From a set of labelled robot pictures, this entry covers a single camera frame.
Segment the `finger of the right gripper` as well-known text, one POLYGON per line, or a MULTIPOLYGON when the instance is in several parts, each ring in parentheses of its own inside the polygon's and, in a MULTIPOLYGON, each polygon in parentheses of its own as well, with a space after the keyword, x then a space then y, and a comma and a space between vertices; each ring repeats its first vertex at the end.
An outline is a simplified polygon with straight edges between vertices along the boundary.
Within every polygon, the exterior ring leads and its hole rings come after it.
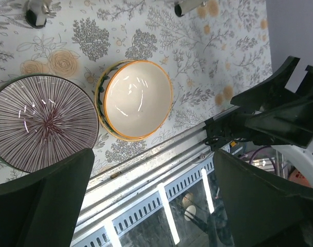
POLYGON ((313 140, 313 96, 251 116, 245 127, 265 134, 267 145, 306 148, 313 140))
POLYGON ((230 103, 250 111, 268 111, 300 99, 285 86, 295 70, 299 58, 289 56, 269 78, 235 95, 230 103))

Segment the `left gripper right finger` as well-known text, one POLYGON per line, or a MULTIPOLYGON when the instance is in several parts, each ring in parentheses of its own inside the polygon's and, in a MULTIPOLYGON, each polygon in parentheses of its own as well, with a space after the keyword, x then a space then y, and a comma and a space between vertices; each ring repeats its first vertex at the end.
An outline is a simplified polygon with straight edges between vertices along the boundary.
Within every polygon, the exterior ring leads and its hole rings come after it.
POLYGON ((222 149, 213 164, 235 246, 313 246, 313 188, 222 149))

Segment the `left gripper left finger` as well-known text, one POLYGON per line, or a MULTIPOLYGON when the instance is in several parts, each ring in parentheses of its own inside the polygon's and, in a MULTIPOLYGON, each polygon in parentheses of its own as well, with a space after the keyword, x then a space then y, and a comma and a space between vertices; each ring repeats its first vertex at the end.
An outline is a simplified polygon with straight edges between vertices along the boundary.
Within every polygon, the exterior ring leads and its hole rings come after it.
POLYGON ((70 246, 94 160, 85 148, 0 184, 0 246, 70 246))

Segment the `cream bowl orange rim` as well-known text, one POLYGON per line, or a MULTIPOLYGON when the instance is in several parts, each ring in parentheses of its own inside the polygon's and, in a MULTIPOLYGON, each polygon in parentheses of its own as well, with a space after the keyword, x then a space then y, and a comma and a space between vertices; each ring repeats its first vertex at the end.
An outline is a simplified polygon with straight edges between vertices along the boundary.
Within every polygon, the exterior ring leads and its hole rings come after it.
POLYGON ((100 124, 126 141, 143 140, 168 117, 173 102, 169 76, 148 60, 122 60, 99 78, 94 103, 100 124))

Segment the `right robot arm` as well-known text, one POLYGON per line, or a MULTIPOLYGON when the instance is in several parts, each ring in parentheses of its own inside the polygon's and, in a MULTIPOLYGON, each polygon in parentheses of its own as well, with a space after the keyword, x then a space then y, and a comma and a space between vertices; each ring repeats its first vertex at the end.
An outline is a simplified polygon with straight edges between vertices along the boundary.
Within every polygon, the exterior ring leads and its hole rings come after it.
POLYGON ((285 86, 299 58, 289 56, 269 78, 234 96, 232 107, 205 121, 206 145, 252 142, 282 153, 313 187, 313 66, 295 92, 285 86))

